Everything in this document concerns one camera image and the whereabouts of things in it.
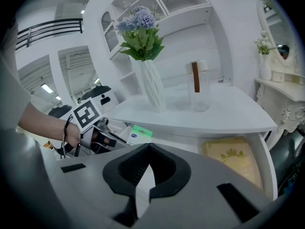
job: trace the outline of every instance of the clear glass cup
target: clear glass cup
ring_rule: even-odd
[[[196,73],[194,77],[194,72],[190,71],[190,66],[188,65],[186,65],[186,69],[187,69],[189,101],[192,109],[202,112],[207,110],[211,105],[209,72],[207,71],[206,66],[202,67],[200,65],[200,62],[198,62],[198,67],[197,67],[198,78],[197,78]]]

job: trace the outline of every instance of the black railing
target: black railing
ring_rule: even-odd
[[[80,31],[82,33],[81,22],[82,19],[78,19],[78,18],[62,19],[62,20],[44,22],[38,25],[31,26],[24,30],[21,30],[20,32],[18,32],[16,50],[24,46],[29,47],[30,43],[41,40],[49,36],[58,35],[62,33],[77,32],[77,31]]]

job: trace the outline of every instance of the mirror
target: mirror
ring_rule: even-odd
[[[271,58],[282,66],[295,67],[297,62],[293,30],[285,12],[273,0],[259,0],[258,17],[272,45]]]
[[[280,15],[266,4],[264,4],[264,17],[280,55],[286,60],[290,50],[289,28]]]

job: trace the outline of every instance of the ornate mirror frame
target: ornate mirror frame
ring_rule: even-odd
[[[285,74],[293,74],[302,76],[299,63],[297,59],[297,49],[296,49],[296,41],[293,35],[292,28],[290,23],[286,19],[286,15],[283,14],[282,9],[274,2],[273,0],[258,0],[257,2],[257,13],[259,20],[261,22],[261,26],[264,31],[267,32],[265,37],[269,38],[272,47],[276,47],[277,45],[274,42],[273,36],[267,24],[267,20],[265,18],[264,4],[271,7],[278,16],[282,19],[283,23],[287,28],[289,28],[288,36],[289,36],[289,55],[286,60],[282,58],[279,51],[277,49],[270,51],[269,63],[273,72],[285,73]]]

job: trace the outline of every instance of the ceiling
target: ceiling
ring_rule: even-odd
[[[77,94],[94,86],[97,75],[88,49],[63,53],[59,55],[62,74],[70,95]],[[32,95],[31,103],[42,112],[61,104],[51,73],[49,57],[43,57],[26,65],[19,71],[20,82]],[[47,84],[53,93],[49,94],[41,88]]]

